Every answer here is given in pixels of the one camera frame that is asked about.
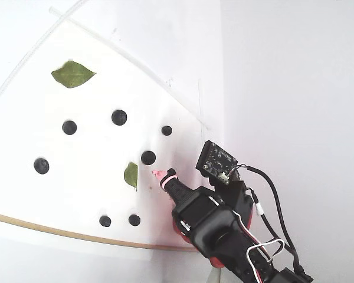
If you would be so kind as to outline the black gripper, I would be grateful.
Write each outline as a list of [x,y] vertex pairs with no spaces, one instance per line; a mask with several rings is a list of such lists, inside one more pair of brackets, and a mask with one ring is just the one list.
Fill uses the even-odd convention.
[[204,257],[222,264],[246,264],[254,241],[245,231],[251,222],[253,201],[245,193],[221,196],[199,193],[182,183],[173,168],[152,170],[161,189],[174,202],[173,224]]

